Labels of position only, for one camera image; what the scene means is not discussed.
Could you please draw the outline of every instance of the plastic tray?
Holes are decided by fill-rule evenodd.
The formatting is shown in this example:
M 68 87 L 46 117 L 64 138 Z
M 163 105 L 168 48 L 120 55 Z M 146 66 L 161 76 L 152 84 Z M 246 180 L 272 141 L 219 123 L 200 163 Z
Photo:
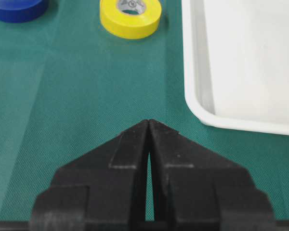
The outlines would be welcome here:
M 185 99 L 204 124 L 289 135 L 289 0 L 182 0 Z

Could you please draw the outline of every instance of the blue tape roll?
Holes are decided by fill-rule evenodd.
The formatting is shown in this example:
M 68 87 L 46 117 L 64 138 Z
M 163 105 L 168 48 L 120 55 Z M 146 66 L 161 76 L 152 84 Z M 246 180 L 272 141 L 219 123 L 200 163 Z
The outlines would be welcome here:
M 41 16 L 48 8 L 49 0 L 0 0 L 0 20 L 23 23 Z

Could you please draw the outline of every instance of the tape roll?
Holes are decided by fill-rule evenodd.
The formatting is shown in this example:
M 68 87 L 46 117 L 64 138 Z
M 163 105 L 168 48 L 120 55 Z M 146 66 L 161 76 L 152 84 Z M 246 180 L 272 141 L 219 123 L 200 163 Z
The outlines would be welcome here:
M 49 0 L 0 0 L 0 20 L 24 23 L 40 17 L 48 8 Z
M 159 0 L 101 0 L 100 19 L 111 34 L 142 39 L 157 29 L 162 13 Z

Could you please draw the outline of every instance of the table surface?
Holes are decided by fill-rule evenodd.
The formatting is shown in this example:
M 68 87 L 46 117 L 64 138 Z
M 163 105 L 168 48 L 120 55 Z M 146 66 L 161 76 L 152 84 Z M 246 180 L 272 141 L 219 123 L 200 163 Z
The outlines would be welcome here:
M 276 218 L 289 218 L 289 137 L 200 123 L 184 100 L 181 1 L 162 4 L 158 31 L 137 41 L 104 30 L 97 0 L 0 22 L 0 220 L 29 219 L 58 167 L 146 118 L 249 169 Z

